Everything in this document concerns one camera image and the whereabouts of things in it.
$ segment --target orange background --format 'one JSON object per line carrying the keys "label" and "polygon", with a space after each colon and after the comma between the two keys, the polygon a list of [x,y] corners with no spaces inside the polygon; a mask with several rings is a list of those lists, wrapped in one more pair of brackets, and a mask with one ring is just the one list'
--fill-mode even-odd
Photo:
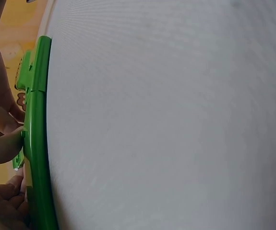
{"label": "orange background", "polygon": [[[7,69],[9,83],[15,99],[15,76],[20,59],[33,49],[47,0],[26,3],[25,0],[7,0],[0,21],[0,51]],[[15,174],[12,162],[0,165],[0,184]]]}

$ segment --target white fabric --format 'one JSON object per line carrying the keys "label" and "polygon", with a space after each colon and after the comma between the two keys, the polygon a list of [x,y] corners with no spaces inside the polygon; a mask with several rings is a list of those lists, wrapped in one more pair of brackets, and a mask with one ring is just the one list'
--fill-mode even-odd
{"label": "white fabric", "polygon": [[59,0],[48,149],[63,230],[276,230],[276,0]]}

